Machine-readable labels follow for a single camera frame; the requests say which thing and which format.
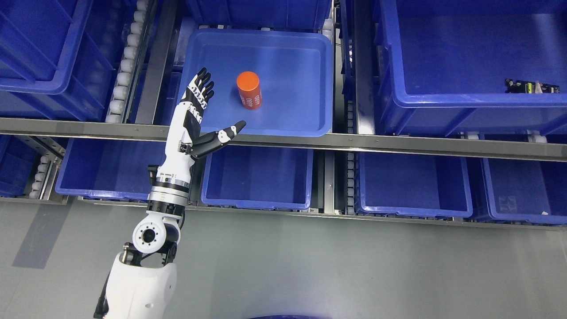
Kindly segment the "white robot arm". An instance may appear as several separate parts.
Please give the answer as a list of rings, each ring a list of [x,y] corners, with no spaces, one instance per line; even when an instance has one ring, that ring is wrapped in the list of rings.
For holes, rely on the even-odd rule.
[[[158,175],[151,183],[146,217],[117,254],[93,317],[162,319],[178,281],[174,259],[190,195],[190,177]]]

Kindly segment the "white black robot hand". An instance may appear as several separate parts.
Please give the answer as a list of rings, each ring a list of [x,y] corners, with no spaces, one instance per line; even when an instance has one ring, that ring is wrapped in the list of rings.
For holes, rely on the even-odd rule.
[[[246,126],[246,121],[239,121],[201,135],[201,123],[213,95],[214,81],[203,67],[182,90],[169,125],[165,161],[153,174],[152,184],[189,184],[194,161],[225,147]]]

